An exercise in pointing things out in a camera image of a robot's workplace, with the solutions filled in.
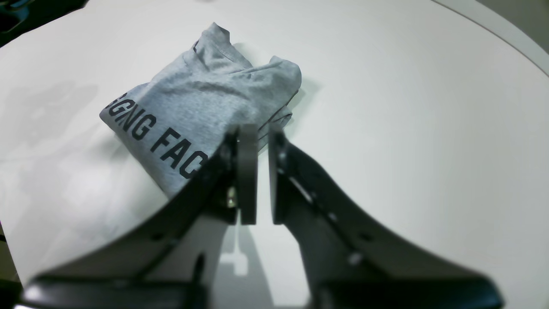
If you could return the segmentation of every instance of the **white tabletop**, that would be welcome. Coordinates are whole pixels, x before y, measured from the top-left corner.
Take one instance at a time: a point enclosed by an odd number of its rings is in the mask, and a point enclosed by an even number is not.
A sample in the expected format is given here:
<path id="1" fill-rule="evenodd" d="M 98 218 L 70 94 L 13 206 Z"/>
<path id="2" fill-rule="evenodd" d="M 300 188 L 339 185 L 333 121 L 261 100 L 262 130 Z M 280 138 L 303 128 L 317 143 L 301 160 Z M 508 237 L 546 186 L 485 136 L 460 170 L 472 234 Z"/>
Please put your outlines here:
<path id="1" fill-rule="evenodd" d="M 213 21 L 253 64 L 300 65 L 286 133 L 365 211 L 492 277 L 506 308 L 547 307 L 549 78 L 429 0 L 91 0 L 0 48 L 0 220 L 24 283 L 166 202 L 98 114 Z M 259 162 L 258 225 L 237 250 L 228 234 L 219 308 L 309 298 Z"/>

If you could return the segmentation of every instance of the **white table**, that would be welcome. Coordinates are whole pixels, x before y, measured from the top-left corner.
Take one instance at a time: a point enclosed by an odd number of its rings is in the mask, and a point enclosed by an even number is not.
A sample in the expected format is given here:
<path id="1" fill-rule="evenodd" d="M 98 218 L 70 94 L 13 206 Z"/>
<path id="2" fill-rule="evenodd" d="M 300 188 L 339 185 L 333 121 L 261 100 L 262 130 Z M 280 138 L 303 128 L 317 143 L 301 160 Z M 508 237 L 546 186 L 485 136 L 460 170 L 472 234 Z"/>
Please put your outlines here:
<path id="1" fill-rule="evenodd" d="M 287 135 L 365 211 L 488 274 L 506 308 L 547 308 L 549 78 L 429 0 L 91 0 L 1 48 L 0 220 L 24 283 L 165 203 L 98 113 L 213 21 L 253 64 L 300 65 Z M 222 256 L 219 308 L 309 297 L 259 162 L 258 225 Z"/>

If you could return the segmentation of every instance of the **gray t-shirt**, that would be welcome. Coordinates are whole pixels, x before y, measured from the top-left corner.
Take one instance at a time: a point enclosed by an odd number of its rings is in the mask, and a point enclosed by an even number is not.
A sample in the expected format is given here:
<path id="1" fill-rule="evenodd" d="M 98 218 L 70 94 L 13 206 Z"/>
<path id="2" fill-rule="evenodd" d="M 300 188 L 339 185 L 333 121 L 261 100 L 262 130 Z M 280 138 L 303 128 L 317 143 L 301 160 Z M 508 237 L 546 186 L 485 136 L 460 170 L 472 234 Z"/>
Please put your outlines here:
<path id="1" fill-rule="evenodd" d="M 259 146 L 267 124 L 286 125 L 301 86 L 299 67 L 272 57 L 254 68 L 215 23 L 149 83 L 114 100 L 99 116 L 168 197 L 220 144 L 231 124 L 254 123 Z"/>

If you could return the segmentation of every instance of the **black mount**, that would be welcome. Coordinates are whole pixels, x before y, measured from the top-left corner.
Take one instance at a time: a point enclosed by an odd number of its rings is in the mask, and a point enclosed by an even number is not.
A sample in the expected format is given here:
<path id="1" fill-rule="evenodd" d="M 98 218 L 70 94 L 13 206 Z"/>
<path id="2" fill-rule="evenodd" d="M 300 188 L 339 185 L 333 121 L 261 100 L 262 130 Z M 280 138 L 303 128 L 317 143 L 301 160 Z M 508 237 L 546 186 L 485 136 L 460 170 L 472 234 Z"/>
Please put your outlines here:
<path id="1" fill-rule="evenodd" d="M 269 132 L 275 224 L 297 239 L 319 309 L 500 308 L 493 283 L 436 257 L 368 216 L 329 175 Z M 231 129 L 196 176 L 151 219 L 114 243 L 45 272 L 25 289 L 32 308 L 207 308 L 221 241 L 237 209 L 255 224 L 257 128 Z"/>

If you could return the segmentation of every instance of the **folded t-shirt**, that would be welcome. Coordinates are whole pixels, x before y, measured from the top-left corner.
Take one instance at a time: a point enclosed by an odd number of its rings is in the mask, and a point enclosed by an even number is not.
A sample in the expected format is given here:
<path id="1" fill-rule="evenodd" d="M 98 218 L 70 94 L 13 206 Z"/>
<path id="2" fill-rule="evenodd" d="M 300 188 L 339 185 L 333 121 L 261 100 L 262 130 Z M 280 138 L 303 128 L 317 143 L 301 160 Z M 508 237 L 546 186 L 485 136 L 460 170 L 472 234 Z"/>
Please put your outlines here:
<path id="1" fill-rule="evenodd" d="M 193 47 L 146 84 L 112 101 L 99 116 L 160 188 L 172 197 L 220 144 L 231 124 L 286 125 L 301 86 L 299 67 L 272 57 L 253 67 L 215 23 Z"/>

